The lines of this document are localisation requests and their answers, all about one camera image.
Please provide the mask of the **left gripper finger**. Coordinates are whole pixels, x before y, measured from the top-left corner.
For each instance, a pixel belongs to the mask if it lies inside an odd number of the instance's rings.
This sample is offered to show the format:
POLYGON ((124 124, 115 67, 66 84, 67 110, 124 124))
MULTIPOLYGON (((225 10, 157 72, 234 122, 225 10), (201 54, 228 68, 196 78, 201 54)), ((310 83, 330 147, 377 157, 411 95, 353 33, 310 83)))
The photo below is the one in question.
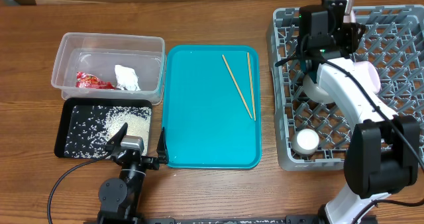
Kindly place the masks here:
POLYGON ((106 152, 113 152, 115 148, 120 147, 121 141, 127 134, 127 129, 128 124, 124 123, 124 125, 119 129, 119 131, 107 141, 105 145, 106 152))
POLYGON ((162 130, 160 133, 160 138, 158 141, 156 152, 158 154, 159 163, 161 164, 169 163, 168 149, 166 146, 166 132, 164 127, 162 127, 162 130))

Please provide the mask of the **white rice pile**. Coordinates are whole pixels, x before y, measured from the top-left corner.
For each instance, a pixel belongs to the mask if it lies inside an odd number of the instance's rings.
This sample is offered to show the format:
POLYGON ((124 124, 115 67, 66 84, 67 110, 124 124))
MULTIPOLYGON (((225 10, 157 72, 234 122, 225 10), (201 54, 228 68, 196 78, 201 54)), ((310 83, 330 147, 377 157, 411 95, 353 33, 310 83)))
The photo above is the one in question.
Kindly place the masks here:
POLYGON ((127 134, 142 137, 143 155, 148 152, 152 110, 149 107, 76 105, 64 145, 66 158, 99 158, 105 145, 119 129, 128 124, 127 134))

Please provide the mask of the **small white plate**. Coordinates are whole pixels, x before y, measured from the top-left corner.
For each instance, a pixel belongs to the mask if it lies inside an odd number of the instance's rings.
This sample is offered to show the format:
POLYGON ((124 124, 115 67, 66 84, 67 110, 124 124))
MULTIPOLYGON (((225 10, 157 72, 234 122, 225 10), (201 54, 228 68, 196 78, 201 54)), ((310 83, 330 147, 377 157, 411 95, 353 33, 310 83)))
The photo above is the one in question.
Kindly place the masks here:
POLYGON ((376 68, 369 61, 355 62, 354 77, 364 88, 368 88, 374 94, 381 89, 380 77, 376 68))

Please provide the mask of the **grey bowl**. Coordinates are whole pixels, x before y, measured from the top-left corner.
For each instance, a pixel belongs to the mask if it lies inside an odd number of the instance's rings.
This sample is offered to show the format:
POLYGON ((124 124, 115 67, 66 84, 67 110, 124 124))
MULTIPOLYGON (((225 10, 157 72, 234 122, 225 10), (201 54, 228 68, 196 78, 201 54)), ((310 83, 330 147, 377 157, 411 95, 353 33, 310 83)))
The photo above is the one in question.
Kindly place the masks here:
POLYGON ((306 96, 316 103, 334 103, 334 99, 323 88, 314 83, 309 75, 304 76, 302 88, 306 96))

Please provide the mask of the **white napkin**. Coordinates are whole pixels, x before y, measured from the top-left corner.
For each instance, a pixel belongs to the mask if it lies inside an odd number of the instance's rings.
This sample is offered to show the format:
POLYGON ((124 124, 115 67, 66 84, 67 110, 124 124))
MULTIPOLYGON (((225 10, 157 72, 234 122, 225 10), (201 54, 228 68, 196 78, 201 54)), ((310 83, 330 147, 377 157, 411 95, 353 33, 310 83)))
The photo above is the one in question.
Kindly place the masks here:
POLYGON ((117 80, 117 89, 140 91, 138 76, 134 69, 117 64, 115 66, 115 76, 117 80))

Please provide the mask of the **red sauce packet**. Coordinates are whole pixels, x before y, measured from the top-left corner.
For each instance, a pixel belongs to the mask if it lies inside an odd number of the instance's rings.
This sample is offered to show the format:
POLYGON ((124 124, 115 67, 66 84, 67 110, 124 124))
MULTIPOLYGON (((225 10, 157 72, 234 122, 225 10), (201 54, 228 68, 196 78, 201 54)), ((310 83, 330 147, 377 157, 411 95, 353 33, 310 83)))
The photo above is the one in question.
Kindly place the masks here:
POLYGON ((115 87, 111 82, 104 82, 97 76, 85 72, 78 72, 76 74, 76 87, 90 88, 90 89, 114 89, 115 87))

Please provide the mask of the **wooden chopstick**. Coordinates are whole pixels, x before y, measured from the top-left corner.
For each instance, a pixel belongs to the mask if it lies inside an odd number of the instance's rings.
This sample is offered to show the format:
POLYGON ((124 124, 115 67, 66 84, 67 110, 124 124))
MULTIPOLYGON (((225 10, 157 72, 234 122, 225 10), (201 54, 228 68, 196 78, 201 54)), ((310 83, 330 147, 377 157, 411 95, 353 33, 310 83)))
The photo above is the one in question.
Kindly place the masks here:
POLYGON ((255 100, 254 100, 254 89, 253 89, 253 82, 252 82, 252 70, 251 70, 251 61, 250 61, 250 53, 246 53, 247 57, 247 63, 248 63, 248 74, 249 74, 249 82, 250 82, 250 94, 251 94, 251 101, 252 101, 252 112, 253 112, 253 119, 256 121, 256 109, 255 109, 255 100))
POLYGON ((246 100, 245 100, 245 98, 244 98, 244 95, 242 94, 242 91, 241 91, 241 89, 240 89, 240 87, 239 87, 239 85, 238 85, 238 82, 237 82, 237 81, 236 81, 236 79, 235 79, 235 76, 234 76, 234 74, 233 74, 233 72, 232 72, 232 70, 231 70, 231 68, 230 68, 230 66, 229 66, 229 63, 227 62, 227 59, 226 59, 225 55, 224 55, 224 54, 222 54, 221 56, 222 56, 222 59, 223 59, 223 61, 224 61, 225 65, 226 65, 226 67, 227 67, 227 70, 228 70, 228 72, 229 72, 229 74, 230 74, 230 77, 231 77, 231 79, 232 79, 232 81, 233 81, 233 83, 234 83, 234 85, 235 85, 235 87, 236 87, 236 89, 237 89, 237 91, 238 91, 238 94, 239 94, 239 96, 240 96, 240 98, 241 98, 241 100, 242 100, 242 103, 243 103, 243 105, 244 105, 244 107, 245 107, 245 109, 246 109, 246 111, 247 111, 247 113, 248 113, 249 117, 250 117, 251 119, 253 119, 252 113, 250 112, 250 109, 249 109, 249 107, 248 107, 248 105, 247 105, 247 103, 246 103, 246 100))

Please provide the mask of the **white cup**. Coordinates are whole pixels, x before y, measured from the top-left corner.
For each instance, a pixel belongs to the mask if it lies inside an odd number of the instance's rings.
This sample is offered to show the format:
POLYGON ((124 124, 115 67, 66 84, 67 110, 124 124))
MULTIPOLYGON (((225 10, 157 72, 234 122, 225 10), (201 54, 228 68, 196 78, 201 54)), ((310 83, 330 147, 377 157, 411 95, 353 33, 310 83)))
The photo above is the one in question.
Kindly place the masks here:
POLYGON ((301 156, 313 154, 319 146, 319 135, 313 129, 302 129, 294 135, 291 141, 292 150, 301 156))

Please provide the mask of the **large white plate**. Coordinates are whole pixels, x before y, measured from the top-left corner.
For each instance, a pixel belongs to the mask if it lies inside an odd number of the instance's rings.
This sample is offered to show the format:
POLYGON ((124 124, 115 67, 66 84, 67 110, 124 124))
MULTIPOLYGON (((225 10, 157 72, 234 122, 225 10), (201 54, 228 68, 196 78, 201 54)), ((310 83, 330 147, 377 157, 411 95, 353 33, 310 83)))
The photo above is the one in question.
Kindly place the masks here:
POLYGON ((353 10, 351 10, 349 14, 344 15, 343 23, 355 23, 355 22, 356 22, 356 17, 353 10))

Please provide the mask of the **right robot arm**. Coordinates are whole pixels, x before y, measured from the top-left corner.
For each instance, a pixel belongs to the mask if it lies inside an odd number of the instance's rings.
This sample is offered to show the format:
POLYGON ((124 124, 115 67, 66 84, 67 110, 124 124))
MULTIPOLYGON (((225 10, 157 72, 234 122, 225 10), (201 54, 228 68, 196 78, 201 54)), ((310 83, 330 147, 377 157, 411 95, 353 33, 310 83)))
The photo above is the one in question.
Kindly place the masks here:
POLYGON ((346 184, 324 205, 326 223, 362 223, 365 215, 391 195, 417 181, 420 127, 411 115, 400 116, 378 98, 375 67, 355 62, 366 27, 349 21, 352 11, 341 0, 299 10, 296 49, 301 69, 335 102, 352 131, 344 158, 346 184))

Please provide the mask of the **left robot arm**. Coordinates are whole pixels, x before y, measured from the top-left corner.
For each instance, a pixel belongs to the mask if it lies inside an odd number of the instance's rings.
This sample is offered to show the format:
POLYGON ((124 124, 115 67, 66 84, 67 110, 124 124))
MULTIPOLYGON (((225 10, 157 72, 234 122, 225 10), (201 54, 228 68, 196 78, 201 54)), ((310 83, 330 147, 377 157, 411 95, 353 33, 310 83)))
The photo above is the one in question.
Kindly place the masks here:
POLYGON ((127 129, 128 124, 125 123, 105 146, 121 171, 118 178, 104 181, 99 189, 101 207, 97 214, 98 224, 147 223, 137 211, 146 171, 158 170, 161 164, 169 163, 165 129, 160 134, 157 157, 144 156, 142 138, 128 135, 127 129))

